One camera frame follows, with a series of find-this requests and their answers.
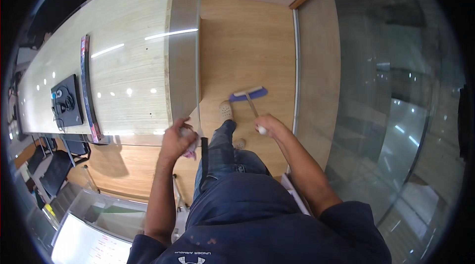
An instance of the blue broom head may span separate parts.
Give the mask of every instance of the blue broom head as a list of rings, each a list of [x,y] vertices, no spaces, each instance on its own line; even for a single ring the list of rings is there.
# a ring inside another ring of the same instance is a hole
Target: blue broom head
[[[255,99],[255,98],[259,98],[259,97],[265,96],[265,95],[267,95],[267,93],[268,93],[267,89],[265,89],[264,87],[262,87],[262,89],[260,89],[260,90],[257,90],[257,91],[254,91],[254,92],[252,92],[252,93],[249,93],[249,97],[250,97],[251,99]],[[229,101],[230,101],[230,102],[243,101],[243,100],[247,100],[246,95],[234,96],[234,94],[231,94],[231,95],[229,96]]]

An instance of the wooden floor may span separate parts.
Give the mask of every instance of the wooden floor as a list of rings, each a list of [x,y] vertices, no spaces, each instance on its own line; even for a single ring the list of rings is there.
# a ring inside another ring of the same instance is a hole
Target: wooden floor
[[[295,45],[292,11],[275,4],[248,0],[202,0],[200,76],[201,123],[211,137],[221,123],[220,102],[230,93],[264,86],[269,94],[255,100],[259,113],[271,113],[292,127],[295,97]],[[234,139],[244,138],[247,149],[264,161],[273,176],[286,171],[287,163],[273,140],[254,131],[253,114],[246,102],[233,103],[237,129]],[[104,193],[147,200],[159,147],[91,145],[86,163]],[[198,160],[179,159],[174,172],[187,203],[191,204]],[[85,184],[83,170],[73,168],[68,179]]]

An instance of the foot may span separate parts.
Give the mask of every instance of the foot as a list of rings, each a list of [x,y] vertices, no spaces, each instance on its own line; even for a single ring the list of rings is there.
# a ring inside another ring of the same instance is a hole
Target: foot
[[[236,150],[243,150],[244,148],[246,148],[246,140],[244,140],[243,138],[238,139],[237,141],[233,142],[233,147]]]
[[[221,123],[224,123],[226,120],[233,120],[233,110],[231,108],[231,103],[229,101],[223,101],[219,105],[219,116],[221,117]]]

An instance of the blue jeans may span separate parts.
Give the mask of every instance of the blue jeans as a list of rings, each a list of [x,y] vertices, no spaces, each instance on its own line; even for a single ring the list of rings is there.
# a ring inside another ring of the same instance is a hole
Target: blue jeans
[[[208,175],[201,186],[202,191],[209,189],[219,178],[233,172],[248,172],[270,175],[267,167],[259,159],[256,153],[247,150],[236,150],[233,147],[233,132],[236,122],[226,120],[220,128],[216,129],[208,146]],[[198,171],[195,178],[195,191],[193,201],[199,192],[199,184],[203,175],[202,160],[199,161]]]

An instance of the person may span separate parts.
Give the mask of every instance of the person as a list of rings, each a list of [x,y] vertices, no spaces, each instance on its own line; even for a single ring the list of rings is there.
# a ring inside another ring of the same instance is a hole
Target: person
[[[184,234],[175,227],[173,166],[196,134],[178,119],[163,137],[146,213],[144,234],[134,238],[128,264],[145,263],[391,263],[368,204],[342,202],[318,163],[292,132],[270,114],[254,120],[267,130],[292,171],[292,180],[314,215],[301,213],[293,197],[245,142],[232,144],[236,128],[228,101],[219,106],[222,126],[209,144],[208,174],[202,163]]]

